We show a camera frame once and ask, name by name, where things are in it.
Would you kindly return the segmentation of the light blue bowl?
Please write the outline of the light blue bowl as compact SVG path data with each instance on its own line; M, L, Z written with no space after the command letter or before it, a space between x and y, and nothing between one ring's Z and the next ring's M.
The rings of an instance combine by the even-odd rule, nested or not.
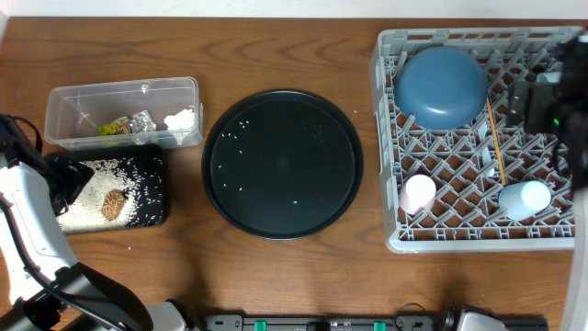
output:
M545 72L537 75L537 83L556 84L560 81L561 72Z

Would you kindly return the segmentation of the wooden chopstick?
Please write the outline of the wooden chopstick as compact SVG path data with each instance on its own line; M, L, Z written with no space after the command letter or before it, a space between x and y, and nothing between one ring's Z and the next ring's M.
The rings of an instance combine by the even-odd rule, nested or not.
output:
M495 126L494 113L492 110L492 105L491 105L489 97L486 97L486 109L488 111L489 123L491 126L493 146L494 146L495 156L496 156L496 160L497 160L497 164L498 164L498 168L499 168L499 176L501 179L502 186L505 187L507 185L507 183L506 183L506 176L505 176L504 167L503 167L502 152L501 152L501 148L500 148L498 133L497 133L496 126Z

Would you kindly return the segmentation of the brown walnut cookie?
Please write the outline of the brown walnut cookie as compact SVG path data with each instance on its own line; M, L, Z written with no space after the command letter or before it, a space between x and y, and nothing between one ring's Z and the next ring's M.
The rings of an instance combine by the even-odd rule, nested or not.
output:
M106 194L101 208L102 214L109 221L114 221L121 213L126 203L126 196L123 191L113 189Z

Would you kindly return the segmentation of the light blue cup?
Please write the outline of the light blue cup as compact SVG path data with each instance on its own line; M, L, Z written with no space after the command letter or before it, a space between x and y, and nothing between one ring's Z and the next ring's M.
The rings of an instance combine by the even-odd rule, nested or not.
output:
M503 188L498 203L508 219L523 221L545 210L551 203L551 193L540 181L520 182Z

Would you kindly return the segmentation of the yellow foil snack wrapper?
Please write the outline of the yellow foil snack wrapper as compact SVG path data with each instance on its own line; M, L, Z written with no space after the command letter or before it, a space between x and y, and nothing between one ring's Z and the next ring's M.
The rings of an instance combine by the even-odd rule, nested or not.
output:
M123 116L109 124L97 127L99 136L131 134L156 131L157 126L150 113L143 110L131 116Z

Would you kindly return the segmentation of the dark blue plate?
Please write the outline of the dark blue plate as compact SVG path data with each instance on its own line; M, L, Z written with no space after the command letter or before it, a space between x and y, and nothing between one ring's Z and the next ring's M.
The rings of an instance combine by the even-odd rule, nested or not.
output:
M454 130L482 112L488 82L480 64L454 47L420 51L407 62L394 87L395 103L417 125Z

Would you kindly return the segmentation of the white napkin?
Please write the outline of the white napkin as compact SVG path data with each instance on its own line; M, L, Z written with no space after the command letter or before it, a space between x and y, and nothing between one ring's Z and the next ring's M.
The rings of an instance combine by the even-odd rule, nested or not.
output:
M197 117L192 108L185 108L175 115L166 116L164 124L168 131L191 131L198 126Z

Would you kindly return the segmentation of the pink cup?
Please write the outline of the pink cup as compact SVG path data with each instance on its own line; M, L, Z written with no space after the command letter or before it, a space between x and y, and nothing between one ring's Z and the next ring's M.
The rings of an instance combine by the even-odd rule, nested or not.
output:
M435 194L436 186L432 178L414 175L408 178L401 188L400 207L410 215L430 211L435 204Z

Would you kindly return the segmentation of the light blue plastic knife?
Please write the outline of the light blue plastic knife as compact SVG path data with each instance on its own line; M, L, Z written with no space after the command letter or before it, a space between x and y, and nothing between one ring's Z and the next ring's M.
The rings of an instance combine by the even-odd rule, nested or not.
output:
M487 133L488 133L488 124L486 122L484 122L483 124L481 124L481 126L478 128L478 137L480 142L482 143L486 137L487 137ZM488 147L485 147L482 151L481 151L481 163L483 166L488 165L490 162L492 161L492 157L489 151ZM490 168L489 170L486 171L485 176L486 177L493 177L495 175L495 170L493 168Z

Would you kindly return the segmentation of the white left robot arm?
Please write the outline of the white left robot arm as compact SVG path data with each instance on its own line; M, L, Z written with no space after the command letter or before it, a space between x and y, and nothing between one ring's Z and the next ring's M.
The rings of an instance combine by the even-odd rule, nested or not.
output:
M172 301L146 306L128 288L81 263L62 233L50 186L24 160L1 155L1 250L11 309L4 330L51 330L69 308L69 330L190 330Z

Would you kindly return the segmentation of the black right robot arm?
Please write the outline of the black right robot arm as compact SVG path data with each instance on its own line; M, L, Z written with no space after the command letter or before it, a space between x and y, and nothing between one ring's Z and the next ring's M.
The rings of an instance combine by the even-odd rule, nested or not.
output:
M556 83L513 83L507 124L528 134L550 133L568 148L575 236L561 330L587 328L587 31L557 48L562 61Z

